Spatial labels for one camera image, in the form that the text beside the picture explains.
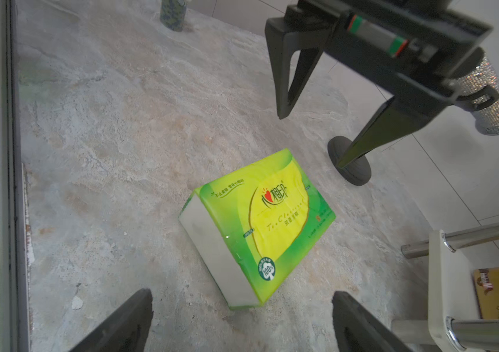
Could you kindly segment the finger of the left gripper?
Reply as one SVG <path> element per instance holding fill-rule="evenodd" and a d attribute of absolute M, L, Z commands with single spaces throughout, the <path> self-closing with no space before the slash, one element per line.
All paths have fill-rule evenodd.
<path fill-rule="evenodd" d="M 359 135 L 338 156 L 336 166 L 347 167 L 352 161 L 387 143 L 421 130 L 430 123 L 426 116 L 411 105 L 391 98 L 381 105 Z"/>
<path fill-rule="evenodd" d="M 285 119 L 294 109 L 332 31 L 333 26 L 325 21 L 306 24 L 284 18 L 267 20 L 264 32 L 279 119 Z"/>

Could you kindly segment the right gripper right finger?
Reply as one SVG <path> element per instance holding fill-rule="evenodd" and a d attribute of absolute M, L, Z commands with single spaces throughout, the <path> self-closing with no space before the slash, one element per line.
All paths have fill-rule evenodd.
<path fill-rule="evenodd" d="M 332 303 L 333 326 L 339 351 L 410 351 L 347 292 L 336 291 Z"/>

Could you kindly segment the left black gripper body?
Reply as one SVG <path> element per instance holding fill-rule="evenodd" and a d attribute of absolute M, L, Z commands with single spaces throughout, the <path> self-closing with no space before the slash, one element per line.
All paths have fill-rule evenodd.
<path fill-rule="evenodd" d="M 330 28 L 321 44 L 333 59 L 435 117 L 455 103 L 456 72 L 493 31 L 448 1 L 298 1 Z"/>

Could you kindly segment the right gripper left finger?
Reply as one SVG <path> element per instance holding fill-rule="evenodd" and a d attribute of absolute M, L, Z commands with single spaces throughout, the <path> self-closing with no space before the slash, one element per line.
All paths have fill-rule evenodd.
<path fill-rule="evenodd" d="M 144 351 L 154 316 L 151 290 L 133 294 L 71 351 Z"/>

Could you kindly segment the green tissue pack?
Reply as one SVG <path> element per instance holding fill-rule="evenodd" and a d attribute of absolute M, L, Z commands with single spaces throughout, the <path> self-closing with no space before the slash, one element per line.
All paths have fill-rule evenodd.
<path fill-rule="evenodd" d="M 335 219 L 288 149 L 195 189 L 178 217 L 230 309 L 264 306 Z"/>

